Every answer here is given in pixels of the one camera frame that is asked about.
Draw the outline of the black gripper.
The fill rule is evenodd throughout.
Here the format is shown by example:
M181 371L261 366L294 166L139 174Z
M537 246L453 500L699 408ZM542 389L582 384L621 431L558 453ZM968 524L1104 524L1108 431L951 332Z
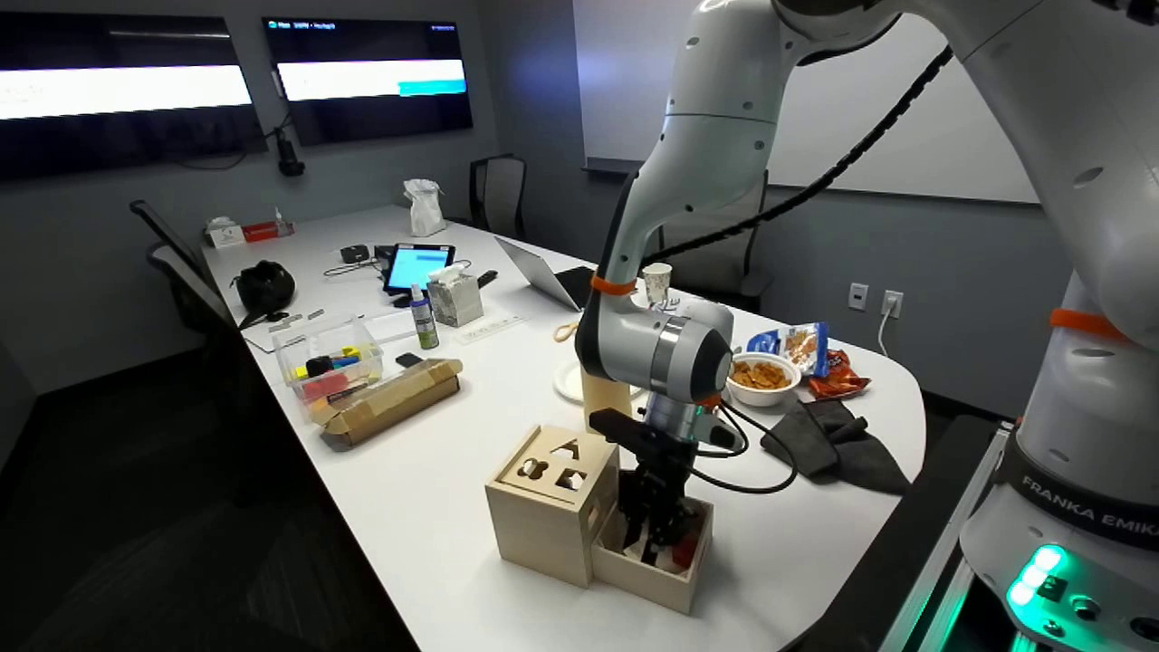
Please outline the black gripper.
M639 459L635 472L621 474L621 552L635 552L640 558L647 547L647 523L657 523L652 558L661 564L685 564L691 558L691 517L676 513L676 508L685 500L697 450L615 408L599 408L589 427Z

